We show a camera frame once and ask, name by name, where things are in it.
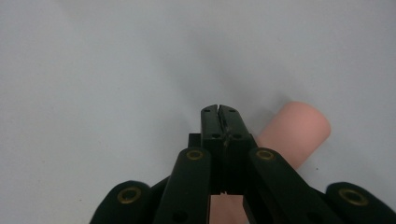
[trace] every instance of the black metal bracket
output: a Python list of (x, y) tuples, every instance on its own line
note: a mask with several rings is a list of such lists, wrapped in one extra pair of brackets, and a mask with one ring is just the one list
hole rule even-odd
[(172, 171), (153, 187), (117, 185), (93, 215), (92, 224), (208, 223), (210, 195), (244, 195), (251, 224), (396, 223), (396, 214), (367, 190), (349, 183), (326, 193), (310, 188), (280, 154), (257, 147), (235, 109), (201, 111), (201, 133), (190, 133)]

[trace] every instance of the brass screw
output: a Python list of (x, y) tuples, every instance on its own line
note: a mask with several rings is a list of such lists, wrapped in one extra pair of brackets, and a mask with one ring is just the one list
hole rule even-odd
[(120, 191), (117, 199), (120, 203), (133, 203), (140, 198), (142, 190), (138, 187), (129, 187)]
[(256, 152), (256, 156), (262, 160), (270, 161), (275, 159), (275, 155), (267, 150), (259, 150)]
[(192, 161), (198, 161), (204, 156), (204, 153), (200, 150), (191, 150), (187, 153), (187, 158), (189, 158)]
[(345, 201), (357, 206), (365, 206), (369, 203), (366, 197), (354, 189), (339, 189), (338, 194)]

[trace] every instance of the gray background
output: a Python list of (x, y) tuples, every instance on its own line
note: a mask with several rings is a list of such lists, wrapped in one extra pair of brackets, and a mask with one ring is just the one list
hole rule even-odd
[(200, 110), (257, 135), (287, 101), (331, 137), (299, 169), (396, 209), (391, 0), (0, 3), (0, 223), (87, 223), (106, 194), (170, 174)]

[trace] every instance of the rounded end of pink object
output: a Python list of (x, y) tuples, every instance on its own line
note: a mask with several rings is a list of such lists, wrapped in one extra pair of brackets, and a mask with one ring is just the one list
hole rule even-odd
[(297, 169), (330, 135), (329, 121), (313, 106), (290, 102), (257, 137), (259, 147), (277, 151)]

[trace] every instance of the pink object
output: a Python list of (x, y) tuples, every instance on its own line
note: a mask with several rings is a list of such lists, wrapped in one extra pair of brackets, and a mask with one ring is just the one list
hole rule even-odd
[[(280, 153), (297, 169), (330, 135), (329, 121), (313, 106), (290, 102), (282, 107), (257, 137), (259, 147)], [(243, 196), (212, 195), (211, 224), (245, 224), (248, 221), (242, 206)]]
[(297, 169), (330, 135), (329, 121), (313, 106), (290, 102), (257, 137), (260, 147), (268, 147)]

